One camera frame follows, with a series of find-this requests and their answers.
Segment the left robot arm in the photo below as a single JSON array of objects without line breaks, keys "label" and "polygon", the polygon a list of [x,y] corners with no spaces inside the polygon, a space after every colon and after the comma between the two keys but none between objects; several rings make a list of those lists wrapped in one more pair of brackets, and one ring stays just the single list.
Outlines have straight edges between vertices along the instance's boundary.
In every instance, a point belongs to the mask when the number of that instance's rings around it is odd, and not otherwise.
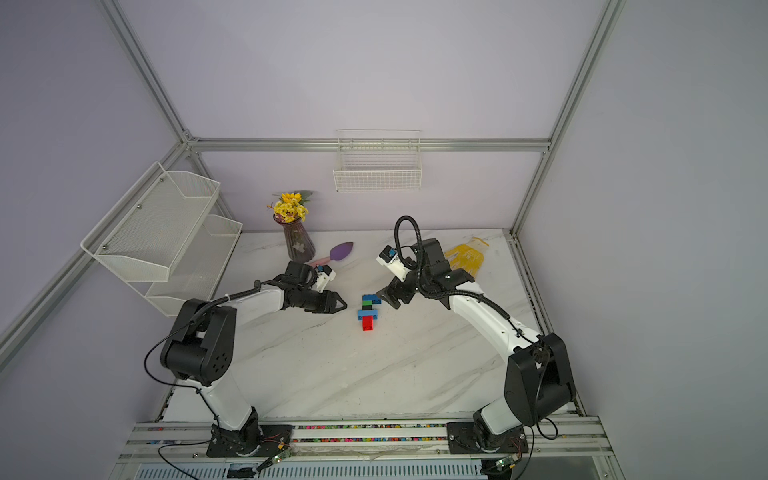
[{"label": "left robot arm", "polygon": [[256,408],[229,373],[237,329],[290,308],[327,315],[345,310],[340,294],[328,289],[335,276],[328,265],[291,261],[283,273],[265,282],[256,280],[248,290],[184,302],[170,333],[156,347],[161,366],[180,387],[193,390],[212,414],[207,456],[270,456],[290,439],[291,427],[264,431]]}]

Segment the light blue long lego brick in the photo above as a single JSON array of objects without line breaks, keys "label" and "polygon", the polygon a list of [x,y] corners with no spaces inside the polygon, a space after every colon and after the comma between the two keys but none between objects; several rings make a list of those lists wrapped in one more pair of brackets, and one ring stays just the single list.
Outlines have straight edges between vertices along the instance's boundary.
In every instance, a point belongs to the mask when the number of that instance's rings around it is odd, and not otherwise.
[{"label": "light blue long lego brick", "polygon": [[376,320],[378,318],[378,312],[376,310],[359,310],[357,312],[357,317],[360,321],[362,321],[366,317],[371,317],[373,320]]}]

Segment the dark blue long lego brick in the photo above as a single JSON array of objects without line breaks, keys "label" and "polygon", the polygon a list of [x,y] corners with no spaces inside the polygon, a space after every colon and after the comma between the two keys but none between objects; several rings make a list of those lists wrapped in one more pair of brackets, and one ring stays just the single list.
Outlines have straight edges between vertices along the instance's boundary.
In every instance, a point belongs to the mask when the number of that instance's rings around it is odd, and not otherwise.
[{"label": "dark blue long lego brick", "polygon": [[365,294],[362,296],[363,306],[373,306],[381,303],[382,303],[382,300],[375,294]]}]

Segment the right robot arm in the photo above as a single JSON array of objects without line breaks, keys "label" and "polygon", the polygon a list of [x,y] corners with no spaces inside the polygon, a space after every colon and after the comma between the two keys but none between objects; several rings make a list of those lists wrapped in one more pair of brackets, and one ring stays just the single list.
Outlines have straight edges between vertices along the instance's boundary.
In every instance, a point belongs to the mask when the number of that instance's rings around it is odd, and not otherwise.
[{"label": "right robot arm", "polygon": [[423,240],[412,249],[414,259],[402,259],[390,245],[379,253],[377,262],[394,275],[377,293],[379,298],[395,309],[416,294],[440,302],[473,326],[506,364],[501,397],[473,415],[468,447],[495,453],[507,434],[537,426],[574,400],[567,347],[558,335],[542,335],[514,319],[485,295],[471,274],[450,267],[437,240]]}]

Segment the red square lego brick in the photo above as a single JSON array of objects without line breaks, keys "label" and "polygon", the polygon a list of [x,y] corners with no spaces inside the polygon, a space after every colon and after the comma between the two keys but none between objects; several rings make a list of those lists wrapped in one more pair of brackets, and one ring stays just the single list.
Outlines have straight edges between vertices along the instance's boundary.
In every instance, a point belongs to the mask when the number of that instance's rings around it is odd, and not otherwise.
[{"label": "red square lego brick", "polygon": [[361,320],[362,330],[365,332],[374,330],[375,318],[373,316],[364,316]]}]

